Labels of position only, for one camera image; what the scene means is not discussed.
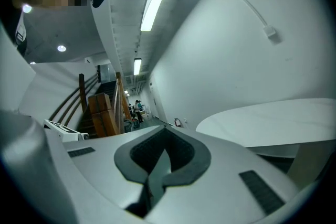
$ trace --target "wooden panel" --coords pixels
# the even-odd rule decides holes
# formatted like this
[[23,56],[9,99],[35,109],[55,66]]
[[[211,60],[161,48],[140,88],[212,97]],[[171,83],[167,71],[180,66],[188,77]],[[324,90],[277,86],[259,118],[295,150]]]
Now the wooden panel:
[[120,102],[120,80],[118,79],[117,81],[118,84],[118,91],[117,91],[117,97],[116,97],[116,103],[115,103],[115,107],[116,107],[116,111],[115,111],[115,120],[117,123],[117,127],[119,129],[119,133],[120,133],[120,126],[121,126],[121,102]]
[[124,117],[123,117],[123,108],[122,108],[122,87],[119,87],[119,131],[121,134],[124,133]]
[[105,126],[103,124],[103,119],[100,115],[100,113],[96,113],[92,115],[92,120],[93,120],[93,124],[94,124],[94,128],[96,129],[96,133],[98,135],[98,137],[106,137],[107,136],[107,132],[105,129]]
[[118,90],[119,90],[119,85],[118,85],[118,81],[116,81],[116,85],[114,87],[113,99],[112,99],[112,106],[113,106],[112,110],[114,111],[114,114],[117,111]]
[[91,114],[112,109],[110,98],[106,93],[99,93],[89,97]]
[[119,129],[114,120],[114,113],[111,109],[100,112],[107,136],[120,134]]
[[125,113],[126,119],[132,120],[131,113],[128,109],[128,103],[127,103],[127,100],[126,100],[126,96],[125,96],[125,92],[124,92],[124,87],[122,85],[122,81],[120,81],[120,88],[121,88],[120,93],[121,93],[122,109]]

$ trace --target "white wall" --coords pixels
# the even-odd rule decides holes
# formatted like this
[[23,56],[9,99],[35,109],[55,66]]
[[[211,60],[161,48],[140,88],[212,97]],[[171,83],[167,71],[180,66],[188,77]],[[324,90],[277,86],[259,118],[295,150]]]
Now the white wall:
[[104,46],[108,58],[116,72],[120,72],[123,76],[121,69],[118,51],[114,42],[114,34],[112,31],[112,17],[111,17],[111,0],[104,0],[98,8],[92,8],[93,17],[95,19],[96,27]]
[[[79,86],[78,74],[83,73],[87,80],[97,73],[93,65],[89,63],[37,63],[32,66],[36,76],[29,85],[19,106],[21,114],[31,115],[39,123],[48,119],[58,106]],[[87,97],[94,94],[99,83],[87,94]],[[54,121],[58,121],[66,107],[77,96],[77,93],[64,105],[63,109],[56,115]],[[65,123],[72,108],[62,121]],[[82,116],[82,107],[78,107],[72,116],[68,126],[75,129]]]
[[149,107],[152,116],[156,116],[159,118],[159,114],[157,113],[156,106],[151,96],[148,82],[145,82],[145,85],[141,90],[140,96],[141,96],[140,100],[142,101],[141,103],[145,104],[147,108]]
[[89,57],[85,58],[85,61],[88,60],[91,64],[93,64],[95,67],[98,65],[107,65],[111,63],[109,58],[107,57],[106,52],[101,52],[99,54],[94,54]]
[[136,100],[142,101],[139,95],[130,95],[130,96],[128,96],[128,103],[129,104],[134,105]]
[[14,47],[0,21],[0,109],[17,111],[34,76],[34,70]]
[[[322,0],[200,0],[154,67],[168,122],[297,98],[336,98],[333,26]],[[151,98],[149,91],[144,91]]]

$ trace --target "ceiling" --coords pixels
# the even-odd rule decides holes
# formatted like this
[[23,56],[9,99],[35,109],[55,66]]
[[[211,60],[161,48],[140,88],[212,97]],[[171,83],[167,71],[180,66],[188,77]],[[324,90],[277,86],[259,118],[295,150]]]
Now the ceiling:
[[[76,61],[104,51],[89,5],[33,8],[24,14],[24,24],[27,62]],[[59,45],[67,50],[59,52]]]
[[180,1],[162,0],[152,30],[141,32],[140,25],[146,0],[110,0],[114,44],[126,79],[133,74],[135,57],[142,58],[140,74],[148,71],[153,52],[159,46],[167,24],[173,19],[172,11]]
[[[146,80],[150,65],[155,63],[154,58],[158,55],[160,57],[157,51],[167,47],[198,1],[162,0],[152,30],[141,32],[146,0],[110,0],[112,29],[107,23],[102,26],[104,31],[111,30],[110,39],[113,38],[113,41],[110,43],[110,39],[107,39],[104,46],[108,48],[115,45],[126,89],[140,87]],[[100,18],[101,15],[95,17],[96,23]],[[25,58],[28,62],[76,61],[105,51],[90,6],[62,7],[57,10],[34,8],[25,14],[24,21],[28,40]],[[60,44],[67,47],[66,52],[57,51]],[[134,77],[135,57],[141,57],[142,64],[140,75]]]

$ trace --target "white table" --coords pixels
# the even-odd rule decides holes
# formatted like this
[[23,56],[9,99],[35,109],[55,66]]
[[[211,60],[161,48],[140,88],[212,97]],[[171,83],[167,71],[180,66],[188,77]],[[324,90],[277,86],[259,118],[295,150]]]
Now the white table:
[[[259,154],[296,156],[288,175],[304,187],[321,172],[334,150],[335,119],[336,100],[298,99],[220,112],[204,119],[196,130]],[[305,164],[311,167],[310,175],[302,173]]]

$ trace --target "wooden handrail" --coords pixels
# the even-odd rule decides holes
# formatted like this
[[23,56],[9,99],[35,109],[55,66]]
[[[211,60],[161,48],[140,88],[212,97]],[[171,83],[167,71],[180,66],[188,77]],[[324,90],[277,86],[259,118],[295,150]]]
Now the wooden handrail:
[[[97,77],[97,75],[96,74],[94,74],[91,78],[89,78],[85,83],[87,83],[87,82],[89,82],[91,79],[93,79],[93,78],[95,78],[95,77]],[[50,118],[49,118],[49,120],[50,121],[52,121],[55,117],[56,117],[56,115],[57,115],[57,113],[63,108],[63,106],[70,100],[70,98],[72,97],[72,96],[74,96],[74,94],[77,92],[79,90],[79,87],[78,88],[76,88],[63,102],[62,102],[62,104],[60,104],[59,106],[58,106],[58,108],[54,111],[54,113],[50,116]]]
[[[116,85],[114,87],[113,97],[111,100],[112,109],[105,109],[97,111],[91,111],[94,128],[97,132],[98,137],[105,137],[111,135],[117,135],[124,133],[124,121],[123,121],[123,111],[125,112],[126,118],[131,119],[131,114],[128,109],[128,104],[124,94],[122,80],[120,73],[116,73]],[[89,98],[90,107],[95,108],[98,102],[98,96],[100,96],[101,108],[107,107],[110,102],[108,95],[104,93],[99,93],[93,95]]]
[[[96,86],[96,84],[98,83],[98,78],[96,79],[96,80],[94,80],[95,81],[95,83],[85,92],[85,95],[86,94],[88,94],[91,90],[92,90],[92,88],[94,87],[94,86]],[[72,109],[72,112],[70,113],[70,115],[68,116],[68,118],[67,118],[67,120],[66,120],[66,122],[65,122],[65,126],[68,126],[68,124],[69,124],[69,122],[70,122],[70,120],[71,120],[71,118],[72,118],[72,116],[73,116],[73,114],[75,113],[75,111],[78,109],[78,107],[79,107],[79,105],[81,104],[81,100],[79,100],[78,101],[78,103],[75,105],[75,107]]]
[[[95,80],[92,80],[88,85],[87,87],[91,86],[95,81]],[[59,118],[58,120],[58,123],[61,123],[62,120],[64,119],[64,117],[66,116],[66,114],[69,112],[69,110],[71,109],[71,107],[74,105],[74,103],[77,101],[77,99],[79,98],[79,94],[73,99],[73,101],[68,105],[67,109],[65,109],[64,113],[62,114],[62,116]]]

